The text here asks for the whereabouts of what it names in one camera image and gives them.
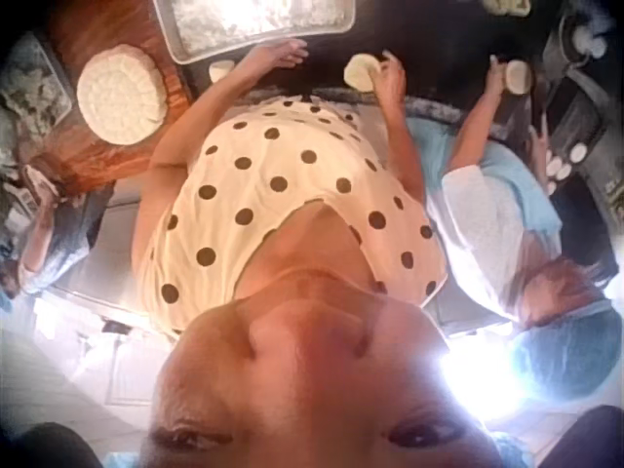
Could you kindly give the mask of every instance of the wooden table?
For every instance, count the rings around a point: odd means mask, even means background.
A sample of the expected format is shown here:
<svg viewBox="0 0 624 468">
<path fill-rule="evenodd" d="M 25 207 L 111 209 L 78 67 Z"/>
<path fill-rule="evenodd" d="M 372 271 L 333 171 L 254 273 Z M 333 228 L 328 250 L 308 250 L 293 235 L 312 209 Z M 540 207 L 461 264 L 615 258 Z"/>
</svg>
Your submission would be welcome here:
<svg viewBox="0 0 624 468">
<path fill-rule="evenodd" d="M 63 0 L 49 19 L 48 39 L 74 90 L 93 55 L 129 44 L 153 58 L 168 94 L 169 111 L 163 127 L 131 146 L 99 139 L 74 102 L 71 113 L 53 130 L 44 148 L 46 158 L 58 167 L 68 193 L 81 193 L 145 171 L 163 132 L 189 106 L 152 8 L 149 0 Z"/>
</svg>

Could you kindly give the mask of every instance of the metal tray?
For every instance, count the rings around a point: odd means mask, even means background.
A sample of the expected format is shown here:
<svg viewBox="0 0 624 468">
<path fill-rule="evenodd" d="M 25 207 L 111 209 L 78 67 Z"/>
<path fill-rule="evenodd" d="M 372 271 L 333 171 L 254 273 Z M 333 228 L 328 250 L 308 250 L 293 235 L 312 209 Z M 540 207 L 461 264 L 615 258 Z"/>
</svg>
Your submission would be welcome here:
<svg viewBox="0 0 624 468">
<path fill-rule="evenodd" d="M 179 34 L 179 29 L 177 28 L 176 18 L 174 16 L 172 0 L 154 0 L 154 7 L 156 9 L 158 21 L 160 22 L 160 27 L 163 30 L 163 35 L 165 36 L 167 49 L 169 49 L 172 59 L 180 65 L 187 65 L 189 63 L 207 59 L 224 52 L 249 46 L 250 44 L 256 42 L 281 39 L 284 37 L 301 37 L 315 34 L 339 34 L 346 32 L 351 29 L 355 23 L 356 0 L 336 1 L 343 4 L 344 10 L 347 12 L 344 21 L 339 24 L 330 26 L 310 26 L 303 28 L 289 27 L 276 29 L 252 36 L 241 37 L 239 42 L 232 42 L 220 47 L 209 48 L 196 54 L 189 54 L 182 44 L 182 39 Z"/>
</svg>

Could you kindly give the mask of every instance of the black polka dot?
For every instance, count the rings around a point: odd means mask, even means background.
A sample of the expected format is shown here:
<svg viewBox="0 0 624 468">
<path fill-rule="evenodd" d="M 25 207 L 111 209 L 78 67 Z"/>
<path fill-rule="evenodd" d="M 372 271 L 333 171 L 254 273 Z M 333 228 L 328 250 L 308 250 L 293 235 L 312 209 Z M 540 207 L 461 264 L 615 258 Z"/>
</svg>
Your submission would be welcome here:
<svg viewBox="0 0 624 468">
<path fill-rule="evenodd" d="M 306 149 L 301 153 L 301 161 L 303 161 L 305 164 L 316 163 L 316 153 L 311 149 Z"/>
<path fill-rule="evenodd" d="M 176 229 L 177 221 L 177 216 L 175 214 L 172 214 L 172 217 L 169 218 L 169 224 L 167 224 L 167 229 L 170 231 L 172 229 Z"/>
<path fill-rule="evenodd" d="M 216 195 L 216 188 L 212 185 L 203 185 L 199 189 L 199 198 L 202 200 L 212 200 Z"/>
<path fill-rule="evenodd" d="M 422 226 L 420 228 L 420 235 L 425 239 L 431 239 L 433 237 L 433 229 L 429 226 Z"/>
<path fill-rule="evenodd" d="M 372 212 L 369 214 L 369 224 L 373 229 L 383 229 L 386 227 L 386 216 L 380 212 Z"/>
<path fill-rule="evenodd" d="M 243 208 L 236 213 L 235 220 L 237 224 L 240 224 L 241 226 L 247 226 L 254 220 L 254 212 L 249 208 Z"/>
<path fill-rule="evenodd" d="M 234 161 L 234 166 L 236 166 L 236 169 L 244 171 L 252 166 L 252 160 L 250 158 L 238 158 Z"/>
<path fill-rule="evenodd" d="M 362 245 L 362 236 L 358 230 L 353 226 L 349 226 L 349 229 L 351 229 L 351 233 L 353 234 L 353 237 L 355 237 L 355 240 L 358 241 L 358 244 Z"/>
<path fill-rule="evenodd" d="M 174 304 L 179 299 L 179 292 L 174 285 L 163 285 L 160 289 L 160 293 L 163 295 L 163 299 L 168 304 Z"/>
<path fill-rule="evenodd" d="M 285 178 L 277 176 L 271 179 L 270 185 L 274 192 L 283 192 L 288 188 L 289 183 Z"/>
<path fill-rule="evenodd" d="M 433 294 L 433 292 L 436 290 L 437 287 L 438 287 L 438 284 L 435 281 L 430 281 L 427 284 L 427 290 L 426 290 L 427 295 Z"/>
<path fill-rule="evenodd" d="M 267 232 L 266 234 L 264 234 L 264 237 L 262 238 L 262 242 L 266 242 L 266 240 L 267 240 L 269 237 L 271 237 L 271 236 L 275 233 L 275 231 L 276 231 L 276 230 L 277 230 L 277 229 L 271 229 L 269 232 Z"/>
<path fill-rule="evenodd" d="M 413 268 L 413 255 L 411 254 L 411 252 L 401 253 L 401 263 L 408 270 L 411 270 Z"/>
<path fill-rule="evenodd" d="M 351 191 L 351 182 L 348 178 L 341 177 L 335 182 L 335 188 L 340 193 L 349 193 Z"/>
<path fill-rule="evenodd" d="M 280 137 L 280 131 L 277 130 L 275 127 L 272 127 L 266 132 L 264 132 L 264 137 L 266 139 L 277 139 Z"/>
<path fill-rule="evenodd" d="M 367 166 L 369 166 L 370 170 L 373 171 L 374 173 L 376 173 L 377 172 L 377 166 L 375 164 L 373 164 L 370 159 L 365 159 L 365 161 L 367 162 Z"/>
<path fill-rule="evenodd" d="M 197 252 L 197 262 L 202 266 L 211 266 L 215 263 L 216 253 L 210 247 L 204 247 L 200 251 Z"/>
</svg>

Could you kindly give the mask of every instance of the person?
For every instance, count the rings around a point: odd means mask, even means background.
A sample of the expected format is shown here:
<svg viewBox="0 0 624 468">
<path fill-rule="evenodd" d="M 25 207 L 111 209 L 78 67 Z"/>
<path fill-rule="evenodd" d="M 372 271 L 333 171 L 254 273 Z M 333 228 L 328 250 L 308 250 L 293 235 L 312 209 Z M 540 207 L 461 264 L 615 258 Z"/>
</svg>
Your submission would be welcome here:
<svg viewBox="0 0 624 468">
<path fill-rule="evenodd" d="M 427 211 L 459 287 L 522 331 L 511 360 L 526 394 L 586 397 L 620 358 L 622 320 L 584 270 L 561 255 L 562 225 L 546 196 L 546 116 L 540 135 L 530 129 L 534 175 L 511 151 L 488 143 L 504 69 L 491 58 L 485 91 L 457 136 L 412 122 L 416 140 L 443 148 L 423 151 Z"/>
<path fill-rule="evenodd" d="M 0 264 L 0 308 L 7 312 L 20 293 L 39 293 L 89 253 L 113 195 L 108 185 L 60 203 L 58 188 L 36 169 L 41 164 L 35 160 L 24 171 L 39 204 L 19 259 Z"/>
<path fill-rule="evenodd" d="M 373 77 L 387 171 L 357 116 L 327 102 L 281 98 L 217 125 L 307 56 L 295 39 L 255 47 L 152 156 L 133 261 L 146 309 L 179 337 L 141 466 L 500 466 L 420 308 L 446 266 L 400 62 L 386 53 Z"/>
</svg>

